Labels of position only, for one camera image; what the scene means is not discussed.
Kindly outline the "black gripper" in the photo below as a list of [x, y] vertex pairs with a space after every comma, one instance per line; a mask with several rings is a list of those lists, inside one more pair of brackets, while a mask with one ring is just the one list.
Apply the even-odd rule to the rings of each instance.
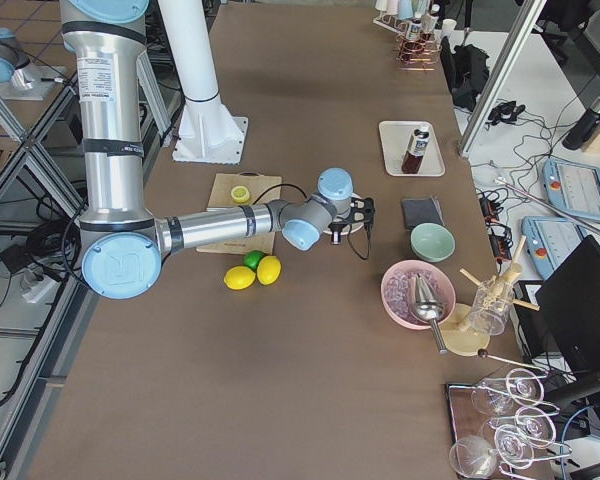
[[331, 244], [340, 245], [341, 235], [350, 235], [365, 229], [370, 232], [374, 225], [375, 205], [370, 197], [353, 197], [346, 216], [338, 216], [331, 223]]

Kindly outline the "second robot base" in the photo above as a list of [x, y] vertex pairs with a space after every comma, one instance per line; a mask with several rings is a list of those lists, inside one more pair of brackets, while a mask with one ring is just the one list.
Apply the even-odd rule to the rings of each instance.
[[55, 72], [35, 65], [15, 34], [0, 27], [0, 96], [5, 100], [42, 101], [53, 88]]

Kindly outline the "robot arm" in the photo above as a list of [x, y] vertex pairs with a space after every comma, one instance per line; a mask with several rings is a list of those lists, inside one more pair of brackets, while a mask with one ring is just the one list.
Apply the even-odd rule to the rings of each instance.
[[[146, 50], [144, 1], [64, 1], [65, 45], [77, 60], [88, 188], [78, 217], [81, 272], [97, 294], [128, 299], [148, 290], [163, 262], [192, 247], [281, 232], [299, 250], [325, 231], [370, 228], [373, 202], [354, 196], [349, 173], [330, 168], [301, 203], [274, 199], [211, 212], [158, 218], [144, 203], [144, 148], [138, 61]], [[222, 103], [207, 24], [197, 1], [159, 5], [185, 100], [174, 157], [236, 164], [248, 121]]]

